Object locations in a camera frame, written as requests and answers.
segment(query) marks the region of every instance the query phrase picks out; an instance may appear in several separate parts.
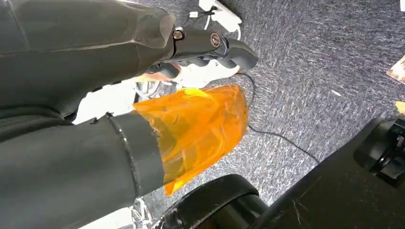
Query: paper scrap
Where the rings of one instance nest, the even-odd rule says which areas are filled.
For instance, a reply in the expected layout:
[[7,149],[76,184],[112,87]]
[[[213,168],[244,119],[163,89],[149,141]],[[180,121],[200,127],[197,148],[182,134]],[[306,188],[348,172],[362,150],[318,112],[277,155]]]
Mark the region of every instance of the paper scrap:
[[392,68],[387,70],[387,75],[398,80],[401,83],[405,83],[405,56],[403,56]]
[[405,102],[396,101],[395,106],[398,109],[399,113],[401,113],[402,115],[405,115]]

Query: orange translucent plastic bag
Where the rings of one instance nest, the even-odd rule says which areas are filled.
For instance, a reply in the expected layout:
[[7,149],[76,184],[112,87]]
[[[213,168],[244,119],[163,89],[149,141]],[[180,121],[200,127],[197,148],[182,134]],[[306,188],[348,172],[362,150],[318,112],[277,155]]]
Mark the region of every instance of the orange translucent plastic bag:
[[181,89],[134,108],[157,133],[166,195],[229,153],[246,131],[246,99],[238,85]]

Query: metal screw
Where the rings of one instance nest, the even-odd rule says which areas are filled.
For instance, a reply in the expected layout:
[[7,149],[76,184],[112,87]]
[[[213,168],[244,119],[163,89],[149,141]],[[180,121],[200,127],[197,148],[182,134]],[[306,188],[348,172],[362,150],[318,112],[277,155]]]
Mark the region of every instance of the metal screw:
[[183,38],[183,33],[180,30],[176,30],[173,32],[173,37],[175,40],[180,40]]
[[215,32],[211,33],[211,44],[217,48],[220,45],[221,38],[219,35]]

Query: white object on floor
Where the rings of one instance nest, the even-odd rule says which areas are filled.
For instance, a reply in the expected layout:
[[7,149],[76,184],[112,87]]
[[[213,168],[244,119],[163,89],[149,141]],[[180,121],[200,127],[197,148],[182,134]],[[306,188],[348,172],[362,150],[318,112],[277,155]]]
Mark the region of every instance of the white object on floor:
[[213,80],[229,78],[235,75],[240,67],[229,69],[222,66],[218,61],[212,60],[205,67],[190,64],[181,67],[180,74],[173,80],[182,87],[203,88]]
[[82,226],[80,229],[118,229],[129,224],[132,224],[131,209],[121,208]]
[[199,0],[198,5],[204,11],[209,11],[212,6],[218,8],[213,11],[215,14],[211,16],[211,19],[220,23],[228,32],[236,32],[239,24],[242,23],[236,14],[216,0]]
[[73,124],[79,124],[92,118],[101,118],[106,112],[114,116],[126,114],[134,108],[135,80],[124,80],[115,85],[106,85],[101,90],[89,92],[82,99]]

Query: gray carpet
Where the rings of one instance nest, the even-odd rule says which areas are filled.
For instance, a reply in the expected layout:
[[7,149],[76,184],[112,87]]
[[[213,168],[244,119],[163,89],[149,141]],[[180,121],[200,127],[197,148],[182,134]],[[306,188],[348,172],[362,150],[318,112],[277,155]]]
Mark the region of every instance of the gray carpet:
[[[186,20],[197,0],[138,0]],[[405,54],[405,13],[399,0],[221,0],[243,20],[242,40],[260,57],[248,71],[257,84],[250,122],[283,134],[325,159],[378,116],[398,115],[405,85],[385,71]],[[205,20],[195,26],[202,28]],[[211,30],[221,30],[212,23]],[[236,81],[251,96],[246,78]],[[341,94],[335,95],[331,90]],[[221,161],[172,197],[144,197],[154,217],[193,188],[222,175],[248,179],[272,204],[315,162],[284,140],[248,131]]]

